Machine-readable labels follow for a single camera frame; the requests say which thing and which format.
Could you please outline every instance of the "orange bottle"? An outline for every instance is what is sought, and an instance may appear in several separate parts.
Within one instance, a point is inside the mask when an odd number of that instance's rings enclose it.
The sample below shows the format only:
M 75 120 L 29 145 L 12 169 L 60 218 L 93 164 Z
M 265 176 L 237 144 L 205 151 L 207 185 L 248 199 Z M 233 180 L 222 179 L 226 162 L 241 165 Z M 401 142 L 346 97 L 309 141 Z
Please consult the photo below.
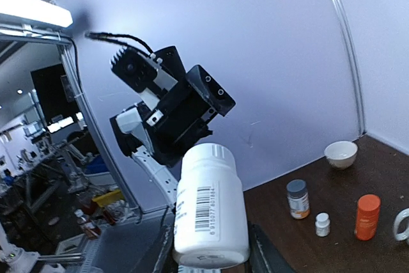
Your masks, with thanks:
M 367 241 L 375 236 L 380 209 L 381 199 L 374 194 L 366 194 L 358 200 L 355 236 L 359 240 Z

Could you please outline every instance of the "wooden table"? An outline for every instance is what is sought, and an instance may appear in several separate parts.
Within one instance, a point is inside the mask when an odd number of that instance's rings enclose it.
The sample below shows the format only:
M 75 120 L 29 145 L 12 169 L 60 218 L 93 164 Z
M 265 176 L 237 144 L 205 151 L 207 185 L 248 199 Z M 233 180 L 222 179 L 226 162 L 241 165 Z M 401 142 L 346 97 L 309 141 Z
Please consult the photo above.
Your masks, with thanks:
M 409 157 L 370 137 L 357 141 L 354 166 L 331 169 L 317 160 L 288 175 L 246 191 L 247 216 L 259 224 L 297 272 L 409 272 L 409 246 L 395 241 L 395 216 L 409 208 Z M 300 178 L 307 182 L 311 214 L 294 220 L 288 209 L 286 184 Z M 367 242 L 354 236 L 358 199 L 365 194 L 381 198 L 375 237 Z M 327 212 L 330 235 L 315 234 L 315 217 Z M 224 273 L 244 272 L 243 267 Z

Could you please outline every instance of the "mug handle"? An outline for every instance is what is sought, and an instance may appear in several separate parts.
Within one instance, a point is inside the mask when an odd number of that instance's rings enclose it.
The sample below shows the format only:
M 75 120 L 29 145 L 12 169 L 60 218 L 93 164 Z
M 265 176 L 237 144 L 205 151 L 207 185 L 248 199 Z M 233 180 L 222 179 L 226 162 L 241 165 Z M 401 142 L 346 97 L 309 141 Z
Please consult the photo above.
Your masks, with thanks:
M 393 230 L 394 230 L 395 239 L 397 241 L 403 241 L 403 240 L 406 240 L 407 238 L 409 238 L 409 227 L 407 227 L 407 229 L 404 232 L 397 233 L 399 225 L 407 217 L 409 217 L 409 208 L 400 211 L 400 213 L 395 218 L 394 229 Z

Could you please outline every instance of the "white pill bottle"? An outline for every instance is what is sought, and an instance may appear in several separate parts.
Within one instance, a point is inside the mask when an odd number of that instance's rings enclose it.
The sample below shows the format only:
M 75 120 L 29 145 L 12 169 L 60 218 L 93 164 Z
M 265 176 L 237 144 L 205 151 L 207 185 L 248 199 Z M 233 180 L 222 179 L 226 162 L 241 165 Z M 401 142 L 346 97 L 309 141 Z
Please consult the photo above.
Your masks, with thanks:
M 184 156 L 174 223 L 176 262 L 199 269 L 223 269 L 250 255 L 242 182 L 233 154 L 205 143 Z

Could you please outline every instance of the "jar with gray lid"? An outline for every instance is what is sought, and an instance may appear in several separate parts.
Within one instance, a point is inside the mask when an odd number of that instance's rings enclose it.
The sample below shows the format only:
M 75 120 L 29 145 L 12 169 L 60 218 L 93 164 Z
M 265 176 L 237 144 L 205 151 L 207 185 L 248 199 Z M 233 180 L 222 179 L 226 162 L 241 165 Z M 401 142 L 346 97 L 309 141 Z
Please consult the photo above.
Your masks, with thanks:
M 301 179 L 294 179 L 287 185 L 287 198 L 291 216 L 304 219 L 309 215 L 307 184 Z

